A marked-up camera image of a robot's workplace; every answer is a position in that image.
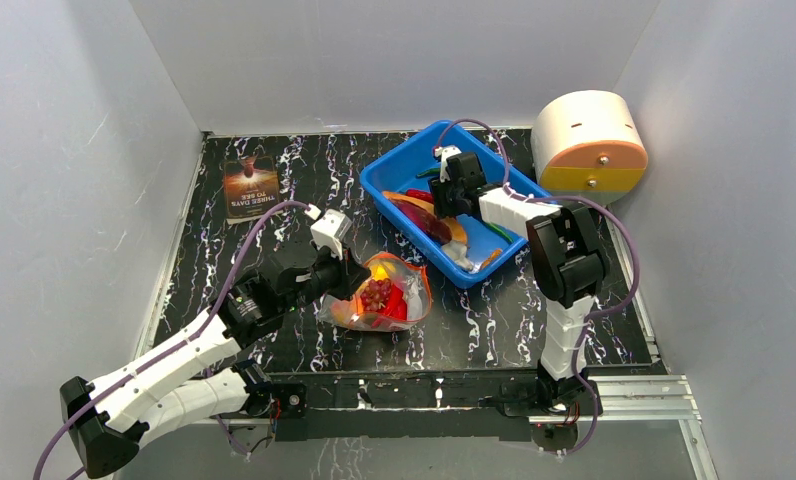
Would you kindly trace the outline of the yellow mango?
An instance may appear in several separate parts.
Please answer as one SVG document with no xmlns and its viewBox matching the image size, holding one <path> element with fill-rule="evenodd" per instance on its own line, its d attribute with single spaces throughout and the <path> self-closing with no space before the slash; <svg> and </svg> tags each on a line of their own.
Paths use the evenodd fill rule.
<svg viewBox="0 0 796 480">
<path fill-rule="evenodd" d="M 403 272 L 403 263 L 395 262 L 391 258 L 375 258 L 368 263 L 368 268 L 372 280 L 380 281 L 389 279 L 395 282 Z"/>
</svg>

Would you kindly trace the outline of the dark paperback book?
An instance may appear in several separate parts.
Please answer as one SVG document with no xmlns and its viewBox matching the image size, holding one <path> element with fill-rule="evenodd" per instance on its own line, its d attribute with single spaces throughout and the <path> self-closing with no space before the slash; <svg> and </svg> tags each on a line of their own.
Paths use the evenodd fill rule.
<svg viewBox="0 0 796 480">
<path fill-rule="evenodd" d="M 223 190 L 228 224 L 258 219 L 281 201 L 274 159 L 252 155 L 226 161 Z"/>
</svg>

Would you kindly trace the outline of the clear zip bag orange seal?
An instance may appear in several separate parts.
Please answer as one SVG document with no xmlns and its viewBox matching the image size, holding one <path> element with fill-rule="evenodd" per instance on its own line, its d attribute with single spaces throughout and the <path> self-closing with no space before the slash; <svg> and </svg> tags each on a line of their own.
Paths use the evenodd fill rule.
<svg viewBox="0 0 796 480">
<path fill-rule="evenodd" d="M 424 267 L 386 252 L 371 257 L 365 267 L 370 278 L 349 300 L 324 297 L 318 321 L 361 332 L 403 332 L 429 315 L 432 294 Z"/>
</svg>

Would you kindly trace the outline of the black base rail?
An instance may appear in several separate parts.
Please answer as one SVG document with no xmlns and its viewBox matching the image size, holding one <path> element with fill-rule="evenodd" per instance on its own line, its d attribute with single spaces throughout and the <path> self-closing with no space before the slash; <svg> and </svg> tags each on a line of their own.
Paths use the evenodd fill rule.
<svg viewBox="0 0 796 480">
<path fill-rule="evenodd" d="M 281 442 L 339 437 L 496 437 L 566 449 L 603 412 L 586 375 L 538 367 L 246 375 L 252 395 L 236 427 L 264 425 Z"/>
</svg>

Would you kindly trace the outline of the blue plastic bin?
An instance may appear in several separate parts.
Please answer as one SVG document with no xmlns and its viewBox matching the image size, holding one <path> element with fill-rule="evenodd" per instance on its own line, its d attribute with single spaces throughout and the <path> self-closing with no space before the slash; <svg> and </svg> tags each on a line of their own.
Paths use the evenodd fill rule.
<svg viewBox="0 0 796 480">
<path fill-rule="evenodd" d="M 564 285 L 566 262 L 554 225 L 560 208 L 523 174 L 510 172 L 503 152 L 457 125 L 438 121 L 366 166 L 361 185 L 378 211 L 456 287 L 480 283 L 527 246 L 537 284 L 555 297 Z M 386 196 L 408 188 L 431 194 L 438 220 L 452 218 L 467 228 L 468 268 Z"/>
</svg>

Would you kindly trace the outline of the round white orange drawer box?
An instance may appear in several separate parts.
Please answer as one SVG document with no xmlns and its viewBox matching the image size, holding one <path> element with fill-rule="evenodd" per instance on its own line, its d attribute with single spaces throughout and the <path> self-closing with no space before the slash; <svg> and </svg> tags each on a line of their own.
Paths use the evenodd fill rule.
<svg viewBox="0 0 796 480">
<path fill-rule="evenodd" d="M 549 102 L 531 129 L 537 183 L 554 195 L 608 205 L 633 190 L 649 157 L 626 101 L 582 90 Z"/>
</svg>

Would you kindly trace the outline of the purple grape bunch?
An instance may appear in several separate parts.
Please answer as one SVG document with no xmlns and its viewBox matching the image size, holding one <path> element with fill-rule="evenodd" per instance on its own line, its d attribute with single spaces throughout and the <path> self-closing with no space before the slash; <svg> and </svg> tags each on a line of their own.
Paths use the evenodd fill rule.
<svg viewBox="0 0 796 480">
<path fill-rule="evenodd" d="M 369 280 L 359 294 L 359 300 L 362 302 L 364 310 L 379 312 L 388 298 L 391 286 L 392 282 L 389 279 Z"/>
</svg>

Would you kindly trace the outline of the thin green chili pepper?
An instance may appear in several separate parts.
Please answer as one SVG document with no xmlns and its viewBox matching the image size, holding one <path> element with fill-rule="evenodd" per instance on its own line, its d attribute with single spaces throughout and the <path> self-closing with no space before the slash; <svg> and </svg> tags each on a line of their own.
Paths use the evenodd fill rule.
<svg viewBox="0 0 796 480">
<path fill-rule="evenodd" d="M 488 230 L 495 233 L 498 237 L 502 238 L 508 245 L 514 242 L 514 237 L 507 229 L 490 222 L 485 222 L 484 225 Z"/>
</svg>

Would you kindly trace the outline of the small orange chili pepper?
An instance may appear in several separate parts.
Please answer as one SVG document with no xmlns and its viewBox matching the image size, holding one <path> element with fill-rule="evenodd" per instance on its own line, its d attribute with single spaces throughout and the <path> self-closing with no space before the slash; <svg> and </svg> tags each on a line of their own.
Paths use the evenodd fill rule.
<svg viewBox="0 0 796 480">
<path fill-rule="evenodd" d="M 487 267 L 488 267 L 488 266 L 489 266 L 491 263 L 493 263 L 493 262 L 494 262 L 494 261 L 495 261 L 495 260 L 496 260 L 498 257 L 500 257 L 502 253 L 503 253 L 503 250 L 502 250 L 502 249 L 496 249 L 496 250 L 494 250 L 493 252 L 491 252 L 491 253 L 490 253 L 490 255 L 489 255 L 489 256 L 488 256 L 488 257 L 487 257 L 485 260 L 483 260 L 483 261 L 481 262 L 481 264 L 480 264 L 480 266 L 479 266 L 479 269 L 480 269 L 480 270 L 483 270 L 483 269 L 487 268 Z"/>
</svg>

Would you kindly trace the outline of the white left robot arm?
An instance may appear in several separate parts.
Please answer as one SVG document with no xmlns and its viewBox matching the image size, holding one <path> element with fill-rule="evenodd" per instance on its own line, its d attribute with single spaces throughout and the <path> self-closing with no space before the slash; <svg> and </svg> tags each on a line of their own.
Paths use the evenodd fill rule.
<svg viewBox="0 0 796 480">
<path fill-rule="evenodd" d="M 322 246 L 306 268 L 275 280 L 256 270 L 237 279 L 180 332 L 108 375 L 74 377 L 59 390 L 67 433 L 90 479 L 113 474 L 155 439 L 208 417 L 263 416 L 302 406 L 304 388 L 274 383 L 252 360 L 210 368 L 278 331 L 285 317 L 325 295 L 348 300 L 369 279 L 348 248 Z"/>
</svg>

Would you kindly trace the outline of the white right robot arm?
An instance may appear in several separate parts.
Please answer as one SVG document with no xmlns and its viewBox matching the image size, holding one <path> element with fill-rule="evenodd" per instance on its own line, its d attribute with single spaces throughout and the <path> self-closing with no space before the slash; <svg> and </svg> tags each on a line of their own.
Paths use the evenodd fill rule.
<svg viewBox="0 0 796 480">
<path fill-rule="evenodd" d="M 561 414 L 576 411 L 587 398 L 599 416 L 599 397 L 584 371 L 584 336 L 606 276 L 606 259 L 589 207 L 553 204 L 493 184 L 476 154 L 454 146 L 438 147 L 434 156 L 438 173 L 429 187 L 436 215 L 468 215 L 524 238 L 545 298 L 545 343 L 536 385 L 523 397 L 506 394 L 499 403 Z"/>
</svg>

